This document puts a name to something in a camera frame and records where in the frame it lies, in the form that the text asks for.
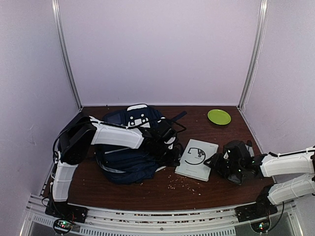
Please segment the grey hardcover book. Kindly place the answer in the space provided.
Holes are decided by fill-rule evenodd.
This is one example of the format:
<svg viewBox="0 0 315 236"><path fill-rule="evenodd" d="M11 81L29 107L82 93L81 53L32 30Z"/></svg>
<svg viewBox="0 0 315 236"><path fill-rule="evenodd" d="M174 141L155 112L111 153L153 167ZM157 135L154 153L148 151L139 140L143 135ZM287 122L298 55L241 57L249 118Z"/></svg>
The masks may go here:
<svg viewBox="0 0 315 236"><path fill-rule="evenodd" d="M207 167L204 162L217 153L218 147L218 144L190 139L175 173L207 182L211 168Z"/></svg>

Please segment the navy blue backpack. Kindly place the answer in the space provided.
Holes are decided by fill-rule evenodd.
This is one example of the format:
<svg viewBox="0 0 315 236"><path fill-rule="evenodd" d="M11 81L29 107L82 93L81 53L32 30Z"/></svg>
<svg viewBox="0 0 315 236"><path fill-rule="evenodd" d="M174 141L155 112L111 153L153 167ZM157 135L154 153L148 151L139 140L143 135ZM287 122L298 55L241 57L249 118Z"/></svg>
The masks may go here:
<svg viewBox="0 0 315 236"><path fill-rule="evenodd" d="M137 104L124 110L118 110L103 117L104 122L136 127L152 128L160 121L172 121L173 125L186 115L183 111L168 119L160 111L146 104ZM155 172L162 167L177 167L184 148L178 141L179 157L176 160L155 160L145 152L142 145L139 149L124 146L104 145L95 146L95 159L106 178L115 184L141 183L152 179Z"/></svg>

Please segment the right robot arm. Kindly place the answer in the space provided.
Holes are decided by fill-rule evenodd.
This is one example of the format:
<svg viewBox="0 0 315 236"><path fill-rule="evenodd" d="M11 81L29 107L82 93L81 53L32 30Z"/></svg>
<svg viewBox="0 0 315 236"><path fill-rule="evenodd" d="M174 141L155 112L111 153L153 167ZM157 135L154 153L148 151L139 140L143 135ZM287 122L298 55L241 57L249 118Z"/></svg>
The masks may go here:
<svg viewBox="0 0 315 236"><path fill-rule="evenodd" d="M315 148L289 153L255 155L251 141L233 140L222 153L206 159L204 165L230 183L240 185L246 179L299 174L283 183L263 187L255 203L235 209L240 222L277 213L277 206L315 192Z"/></svg>

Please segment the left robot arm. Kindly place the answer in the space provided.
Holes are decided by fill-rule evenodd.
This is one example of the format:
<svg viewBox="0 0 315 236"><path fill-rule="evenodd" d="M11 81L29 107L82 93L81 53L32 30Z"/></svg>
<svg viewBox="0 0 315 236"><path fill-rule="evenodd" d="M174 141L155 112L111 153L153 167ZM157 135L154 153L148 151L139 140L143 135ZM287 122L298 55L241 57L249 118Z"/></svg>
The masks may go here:
<svg viewBox="0 0 315 236"><path fill-rule="evenodd" d="M96 161L115 184L152 179L162 166L178 166L183 153L176 118L154 118L138 125L114 124L78 114L53 144L54 169L48 208L59 218L79 220L87 209L68 204L68 192L78 165L95 146Z"/></svg>

